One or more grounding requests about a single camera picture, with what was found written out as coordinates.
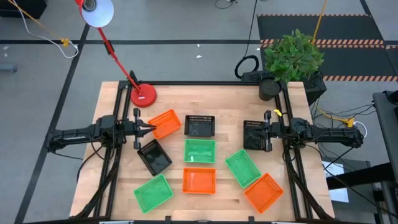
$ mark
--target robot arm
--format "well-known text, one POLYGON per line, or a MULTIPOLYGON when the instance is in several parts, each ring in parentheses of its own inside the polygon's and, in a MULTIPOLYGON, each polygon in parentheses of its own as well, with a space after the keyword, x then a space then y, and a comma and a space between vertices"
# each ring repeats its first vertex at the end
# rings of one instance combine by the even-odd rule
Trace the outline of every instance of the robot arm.
POLYGON ((136 137, 134 148, 140 149, 139 138, 153 131, 155 126, 146 124, 139 119, 140 111, 134 108, 134 121, 122 120, 115 122, 113 115, 106 115, 97 119, 95 124, 86 128, 55 130, 47 135, 46 148, 49 151, 63 149, 72 144, 82 144, 91 142, 100 142, 101 144, 111 143, 114 138, 120 139, 125 136, 136 137))
POLYGON ((290 125, 279 122, 270 123, 271 112, 264 113, 265 122, 261 127, 247 128, 249 132, 264 137, 267 150, 272 150, 270 138, 288 139, 293 146, 303 146, 308 142, 337 142, 348 147, 359 148, 363 144, 363 135, 353 128, 319 128, 302 118, 292 118, 290 125))

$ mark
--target green leaves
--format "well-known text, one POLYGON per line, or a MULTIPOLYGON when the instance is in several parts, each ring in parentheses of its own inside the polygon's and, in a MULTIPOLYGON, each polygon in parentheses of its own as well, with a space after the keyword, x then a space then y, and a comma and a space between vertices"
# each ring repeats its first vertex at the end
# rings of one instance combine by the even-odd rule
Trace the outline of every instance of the green leaves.
POLYGON ((292 35, 283 35, 282 40, 265 49, 266 69, 275 74, 275 81, 302 81, 318 71, 324 53, 320 53, 311 40, 311 36, 296 29, 292 35))
POLYGON ((272 56, 274 54, 274 51, 272 49, 266 49, 266 55, 267 56, 272 56))

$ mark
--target hazard tape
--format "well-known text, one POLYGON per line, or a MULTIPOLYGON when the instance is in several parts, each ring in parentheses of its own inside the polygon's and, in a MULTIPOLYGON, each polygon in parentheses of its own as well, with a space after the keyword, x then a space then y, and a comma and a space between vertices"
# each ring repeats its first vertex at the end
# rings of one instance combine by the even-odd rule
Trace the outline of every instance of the hazard tape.
POLYGON ((398 45, 387 45, 386 49, 398 49, 398 45))
MULTIPOLYGON (((319 16, 319 14, 257 14, 261 16, 319 16)), ((324 14, 323 16, 369 16, 367 14, 324 14)))
MULTIPOLYGON (((261 40, 262 47, 268 47, 277 39, 261 40)), ((318 39, 315 45, 322 48, 384 48, 383 40, 347 40, 347 39, 318 39)))
MULTIPOLYGON (((267 47, 271 47, 272 46, 272 44, 262 44, 261 45, 261 48, 267 48, 267 47)), ((338 49, 341 49, 341 48, 354 48, 354 49, 362 49, 362 48, 373 48, 373 49, 378 49, 378 48, 380 48, 380 49, 383 49, 385 46, 384 45, 353 45, 353 44, 350 44, 350 45, 348 45, 348 44, 346 44, 346 45, 343 45, 343 44, 340 44, 340 45, 337 45, 337 44, 317 44, 317 47, 319 48, 319 49, 325 49, 325 48, 338 48, 338 49)))
POLYGON ((355 76, 355 75, 325 75, 324 81, 357 81, 357 82, 395 82, 397 76, 355 76))
POLYGON ((384 45, 336 45, 336 44, 317 44, 318 48, 384 48, 384 45))

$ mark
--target white cable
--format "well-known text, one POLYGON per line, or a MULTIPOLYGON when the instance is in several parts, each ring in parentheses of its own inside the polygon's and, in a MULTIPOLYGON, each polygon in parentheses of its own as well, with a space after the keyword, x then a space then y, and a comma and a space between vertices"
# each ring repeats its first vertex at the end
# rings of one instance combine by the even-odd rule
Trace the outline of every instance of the white cable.
POLYGON ((356 123, 362 125, 362 127, 365 129, 365 135, 363 136, 363 138, 366 138, 366 136, 368 135, 368 130, 366 129, 365 124, 363 124, 363 123, 360 122, 360 121, 354 121, 354 125, 355 125, 356 123))
POLYGON ((76 49, 76 53, 74 54, 74 56, 71 56, 71 57, 66 56, 65 53, 63 52, 62 48, 61 48, 58 44, 56 44, 55 42, 51 41, 50 39, 48 39, 48 38, 46 38, 46 37, 42 37, 42 36, 39 36, 39 35, 36 35, 36 34, 31 33, 31 32, 29 31, 29 29, 27 28, 26 21, 25 21, 25 17, 24 17, 24 13, 22 13, 22 11, 21 11, 20 9, 18 9, 18 11, 19 11, 19 13, 20 13, 21 16, 22 16, 22 20, 24 21, 25 29, 26 29, 26 31, 27 31, 30 35, 33 35, 33 36, 38 37, 38 38, 41 38, 41 39, 45 39, 45 40, 49 41, 50 43, 52 43, 53 45, 57 46, 57 47, 60 49, 61 53, 63 54, 63 56, 64 56, 65 58, 71 59, 71 58, 76 57, 76 55, 79 54, 79 49, 77 49, 77 46, 76 46, 75 44, 73 44, 72 41, 70 41, 70 40, 69 40, 69 44, 71 44, 71 45, 76 49))

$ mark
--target wooden table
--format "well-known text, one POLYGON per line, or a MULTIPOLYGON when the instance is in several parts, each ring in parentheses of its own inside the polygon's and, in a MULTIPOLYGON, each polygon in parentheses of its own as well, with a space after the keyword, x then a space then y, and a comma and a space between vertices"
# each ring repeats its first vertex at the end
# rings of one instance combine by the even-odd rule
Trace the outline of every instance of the wooden table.
MULTIPOLYGON (((100 116, 112 114, 117 85, 117 82, 102 84, 93 121, 100 116)), ((294 221, 287 169, 282 160, 280 139, 272 140, 272 152, 247 150, 261 173, 269 173, 284 190, 283 196, 263 214, 257 213, 247 201, 243 195, 244 189, 240 187, 225 164, 228 156, 243 148, 243 120, 262 121, 265 110, 275 109, 274 100, 260 100, 257 86, 159 85, 155 88, 158 98, 152 106, 141 109, 141 119, 146 122, 164 111, 174 109, 182 122, 182 127, 177 132, 159 141, 173 161, 172 165, 162 173, 169 182, 174 196, 147 214, 141 212, 133 191, 153 177, 133 148, 134 138, 127 137, 127 144, 123 146, 119 166, 112 219, 164 220, 165 216, 171 215, 172 220, 247 221, 248 216, 254 216, 256 221, 294 221), (212 138, 216 141, 215 164, 194 164, 183 161, 184 140, 187 138, 183 133, 183 125, 187 114, 216 117, 216 134, 212 138), (183 194, 184 167, 216 168, 216 194, 183 194)), ((289 83, 289 93, 293 116, 311 121, 302 83, 289 83)), ((133 118, 133 107, 131 103, 130 118, 133 118)), ((277 121, 276 113, 272 114, 272 121, 277 121)), ((141 139, 142 145, 144 146, 153 138, 152 133, 148 134, 141 139)), ((91 146, 87 146, 85 158, 92 153, 91 146)), ((302 160, 309 191, 325 211, 334 216, 319 153, 306 147, 302 149, 302 160)), ((70 215, 78 213, 98 188, 102 163, 100 158, 93 157, 81 170, 70 215)), ((297 192, 300 211, 302 217, 305 217, 302 194, 298 188, 297 192)), ((106 200, 108 193, 105 193, 103 197, 106 200)), ((104 214, 105 206, 106 202, 103 203, 101 214, 104 214)))

